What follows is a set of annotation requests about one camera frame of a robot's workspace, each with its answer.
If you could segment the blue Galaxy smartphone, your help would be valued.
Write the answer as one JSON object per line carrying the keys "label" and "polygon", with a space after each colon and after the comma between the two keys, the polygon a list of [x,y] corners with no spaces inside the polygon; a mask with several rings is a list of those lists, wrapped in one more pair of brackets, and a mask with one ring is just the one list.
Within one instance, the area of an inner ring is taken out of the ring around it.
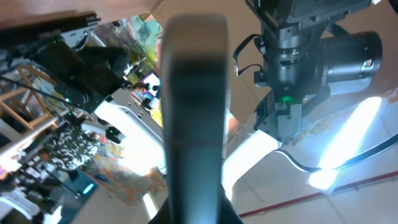
{"label": "blue Galaxy smartphone", "polygon": [[171,18],[160,69],[170,221],[217,223],[228,87],[225,17]]}

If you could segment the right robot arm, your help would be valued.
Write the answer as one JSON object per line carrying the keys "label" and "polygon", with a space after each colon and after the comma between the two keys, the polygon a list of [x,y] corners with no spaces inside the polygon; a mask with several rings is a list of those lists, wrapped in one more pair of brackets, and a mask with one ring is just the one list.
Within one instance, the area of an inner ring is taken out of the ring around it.
{"label": "right robot arm", "polygon": [[361,92],[385,74],[382,39],[372,30],[350,33],[340,22],[374,1],[248,1],[261,24],[233,53],[253,42],[261,55],[254,84],[268,87],[246,123],[279,144],[293,141],[303,121],[333,95]]}

